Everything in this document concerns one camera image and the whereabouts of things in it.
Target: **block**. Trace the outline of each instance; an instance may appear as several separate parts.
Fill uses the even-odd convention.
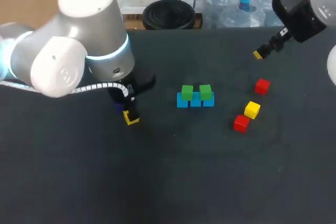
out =
[[[212,90],[210,85],[200,85],[199,90],[201,93],[201,100],[206,101],[206,100],[211,100],[212,99]]]
[[[270,85],[271,83],[269,81],[260,79],[256,84],[255,92],[257,94],[265,95],[267,94]]]
[[[215,106],[215,94],[211,92],[211,99],[203,101],[203,107],[213,107]]]
[[[234,124],[233,124],[233,129],[235,131],[239,131],[239,132],[244,133],[247,130],[247,126],[248,126],[249,121],[250,121],[250,119],[247,118],[246,116],[238,115]]]
[[[177,107],[178,108],[188,108],[188,101],[182,100],[182,93],[177,93]]]
[[[190,101],[190,107],[201,107],[201,94],[199,92],[193,92],[193,100]]]
[[[131,125],[131,124],[134,124],[134,123],[138,123],[138,122],[140,121],[140,118],[135,119],[135,120],[133,120],[133,121],[130,121],[129,118],[128,118],[128,113],[129,113],[128,110],[125,110],[125,111],[123,111],[122,113],[123,113],[123,115],[124,115],[124,118],[125,118],[125,121],[126,121],[127,125]]]
[[[260,105],[255,102],[249,102],[245,108],[244,115],[248,118],[255,119],[260,110]]]
[[[123,111],[123,105],[122,104],[120,104],[120,103],[116,103],[115,104],[115,107],[116,107],[116,110],[117,110],[117,113],[119,114],[119,115],[122,115],[122,111]]]
[[[194,86],[182,85],[182,100],[191,101],[193,99]]]
[[[254,51],[253,54],[258,60],[262,60],[262,56],[260,55],[258,51]]]

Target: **white cable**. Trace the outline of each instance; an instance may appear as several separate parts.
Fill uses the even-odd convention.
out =
[[[38,90],[34,89],[31,86],[14,83],[10,81],[0,81],[0,85],[15,88],[15,89],[26,90],[30,92],[40,93]],[[69,94],[78,94],[78,93],[83,93],[83,92],[87,92],[87,91],[94,90],[94,89],[104,89],[104,88],[117,88],[122,91],[124,97],[127,97],[129,95],[128,89],[124,85],[120,83],[115,83],[115,82],[97,83],[97,84],[83,86],[80,88],[75,88]]]
[[[120,83],[115,83],[115,82],[104,82],[104,83],[87,85],[87,86],[84,86],[84,87],[76,88],[76,89],[72,90],[69,94],[78,94],[78,93],[82,93],[82,92],[86,92],[86,91],[90,91],[90,90],[94,90],[94,89],[106,89],[106,88],[120,89],[122,91],[124,97],[127,97],[128,94],[129,94],[128,89],[124,85],[122,85]]]
[[[30,91],[30,92],[40,93],[39,91],[37,91],[36,89],[34,89],[31,86],[27,86],[27,85],[19,84],[19,83],[14,83],[14,82],[10,82],[10,81],[0,81],[0,85],[4,85],[4,86],[15,88],[15,89],[22,89],[22,90],[26,90],[26,91]]]

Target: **yellow block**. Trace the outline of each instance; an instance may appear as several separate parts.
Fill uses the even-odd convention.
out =
[[[260,110],[260,105],[255,102],[249,102],[245,108],[244,115],[248,118],[255,119]]]
[[[125,121],[126,121],[127,125],[138,123],[140,121],[140,118],[135,119],[133,121],[130,121],[130,119],[128,118],[128,113],[129,113],[128,110],[122,112],[122,114],[124,115],[124,118],[125,118]]]
[[[262,56],[260,55],[260,53],[258,53],[258,51],[254,51],[253,54],[258,60],[262,60]]]

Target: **green block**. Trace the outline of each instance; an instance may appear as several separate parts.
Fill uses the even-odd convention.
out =
[[[201,100],[206,101],[206,100],[211,100],[212,98],[212,90],[210,85],[200,85],[199,86],[199,92],[201,93]]]
[[[193,89],[194,89],[194,86],[182,85],[182,100],[184,101],[193,100]]]

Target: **black table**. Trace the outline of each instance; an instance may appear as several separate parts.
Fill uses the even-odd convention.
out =
[[[0,88],[0,223],[335,223],[336,31],[257,61],[278,29],[137,31],[156,73],[127,126],[107,91],[60,99]],[[259,78],[268,95],[254,94]],[[183,84],[213,108],[176,108]],[[232,130],[248,101],[248,132]]]

